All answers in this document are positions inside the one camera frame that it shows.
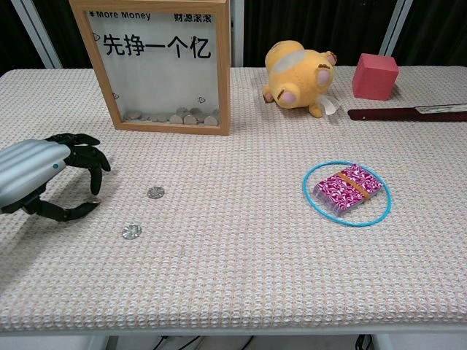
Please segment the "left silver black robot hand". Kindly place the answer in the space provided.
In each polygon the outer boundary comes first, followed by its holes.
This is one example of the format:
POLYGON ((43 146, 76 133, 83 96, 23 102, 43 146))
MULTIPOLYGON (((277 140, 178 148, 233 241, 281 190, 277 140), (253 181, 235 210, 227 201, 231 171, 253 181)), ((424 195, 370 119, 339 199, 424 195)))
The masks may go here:
POLYGON ((80 219, 99 204, 84 202, 65 209, 41 199, 47 183, 67 166, 90 173, 90 192, 98 195, 102 172, 111 171, 100 141, 84 133, 61 133, 46 139, 26 139, 1 151, 1 213, 23 210, 56 222, 80 219))

